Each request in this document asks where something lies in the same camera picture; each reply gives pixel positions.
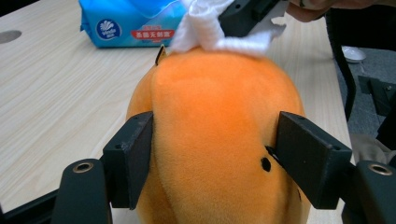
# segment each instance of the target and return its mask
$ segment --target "black metal bracket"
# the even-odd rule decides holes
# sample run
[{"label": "black metal bracket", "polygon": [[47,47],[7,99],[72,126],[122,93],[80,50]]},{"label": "black metal bracket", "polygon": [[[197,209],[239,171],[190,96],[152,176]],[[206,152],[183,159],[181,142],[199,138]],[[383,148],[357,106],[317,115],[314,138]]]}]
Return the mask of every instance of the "black metal bracket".
[{"label": "black metal bracket", "polygon": [[378,78],[358,76],[361,92],[372,94],[376,113],[386,117],[396,106],[396,84],[383,82]]},{"label": "black metal bracket", "polygon": [[[58,190],[3,214],[0,224],[112,223],[113,207],[135,209],[149,174],[151,112],[130,118],[104,148],[100,160],[69,165]],[[345,203],[345,223],[396,223],[396,170],[349,160],[351,150],[310,120],[279,115],[274,156],[314,207]]]},{"label": "black metal bracket", "polygon": [[335,209],[342,199],[345,223],[396,223],[393,167],[374,161],[352,165],[350,148],[286,112],[279,116],[274,152],[315,208]]},{"label": "black metal bracket", "polygon": [[226,36],[243,37],[282,0],[235,0],[219,16]]}]

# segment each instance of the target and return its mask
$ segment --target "plush fabric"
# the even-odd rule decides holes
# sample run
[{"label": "plush fabric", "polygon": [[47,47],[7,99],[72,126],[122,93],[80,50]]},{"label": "plush fabric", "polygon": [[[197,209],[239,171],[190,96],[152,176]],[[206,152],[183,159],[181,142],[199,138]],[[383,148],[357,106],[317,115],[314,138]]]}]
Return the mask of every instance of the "plush fabric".
[{"label": "plush fabric", "polygon": [[269,59],[173,53],[140,81],[127,117],[150,110],[143,223],[307,221],[308,200],[265,148],[275,147],[279,111],[304,115],[293,83]]}]

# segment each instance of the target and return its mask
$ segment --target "blue tissue package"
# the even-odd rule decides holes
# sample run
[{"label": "blue tissue package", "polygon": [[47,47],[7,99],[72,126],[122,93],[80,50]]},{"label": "blue tissue package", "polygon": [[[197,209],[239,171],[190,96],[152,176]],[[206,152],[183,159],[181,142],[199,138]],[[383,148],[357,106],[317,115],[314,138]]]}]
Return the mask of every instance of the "blue tissue package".
[{"label": "blue tissue package", "polygon": [[186,8],[178,0],[79,0],[81,31],[98,48],[168,46]]}]

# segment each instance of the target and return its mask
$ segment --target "gray floor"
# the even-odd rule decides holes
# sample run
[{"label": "gray floor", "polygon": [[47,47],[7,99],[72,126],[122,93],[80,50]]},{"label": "gray floor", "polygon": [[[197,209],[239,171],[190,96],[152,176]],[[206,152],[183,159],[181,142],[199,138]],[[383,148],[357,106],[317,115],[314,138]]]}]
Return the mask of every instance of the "gray floor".
[{"label": "gray floor", "polygon": [[[357,83],[357,95],[347,125],[350,133],[366,133],[376,137],[376,131],[385,117],[376,114],[372,96],[361,92],[358,76],[375,77],[381,81],[396,84],[396,52],[382,49],[361,50],[366,53],[366,59],[361,63],[349,64],[349,68]],[[336,68],[345,103],[347,86],[338,66]]]}]

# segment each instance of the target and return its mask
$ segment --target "light wood surface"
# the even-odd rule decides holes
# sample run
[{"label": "light wood surface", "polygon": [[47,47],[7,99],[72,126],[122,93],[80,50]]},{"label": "light wood surface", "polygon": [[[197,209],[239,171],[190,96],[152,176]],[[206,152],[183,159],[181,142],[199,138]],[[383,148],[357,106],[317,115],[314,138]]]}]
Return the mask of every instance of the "light wood surface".
[{"label": "light wood surface", "polygon": [[[324,20],[288,28],[269,57],[298,87],[306,115],[350,146]],[[102,148],[124,122],[138,80],[158,49],[97,49],[79,31],[77,0],[41,0],[0,18],[0,204],[9,211],[57,189],[63,169]],[[309,223],[341,223],[338,211],[311,210]],[[137,223],[113,210],[115,223]]]}]

